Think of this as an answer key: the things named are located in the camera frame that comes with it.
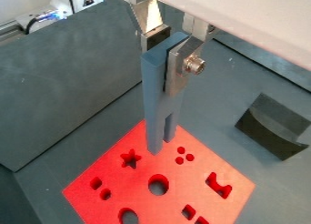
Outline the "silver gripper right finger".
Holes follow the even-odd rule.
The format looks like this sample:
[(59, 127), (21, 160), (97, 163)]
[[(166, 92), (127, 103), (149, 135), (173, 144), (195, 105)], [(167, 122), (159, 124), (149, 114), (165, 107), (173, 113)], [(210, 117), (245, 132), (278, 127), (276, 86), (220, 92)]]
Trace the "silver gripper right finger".
[(221, 29), (191, 15), (183, 16), (183, 30), (189, 33), (186, 39), (170, 50), (166, 93), (178, 95), (186, 88), (190, 75), (199, 75), (206, 68), (201, 57), (203, 45), (217, 36)]

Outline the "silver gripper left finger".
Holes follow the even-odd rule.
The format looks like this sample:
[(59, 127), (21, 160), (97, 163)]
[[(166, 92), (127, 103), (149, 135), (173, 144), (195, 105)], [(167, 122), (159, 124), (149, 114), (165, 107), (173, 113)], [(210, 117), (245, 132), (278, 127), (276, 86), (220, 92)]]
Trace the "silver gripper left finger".
[(157, 0), (143, 0), (131, 6), (139, 25), (142, 51), (149, 51), (170, 37), (171, 27), (163, 23)]

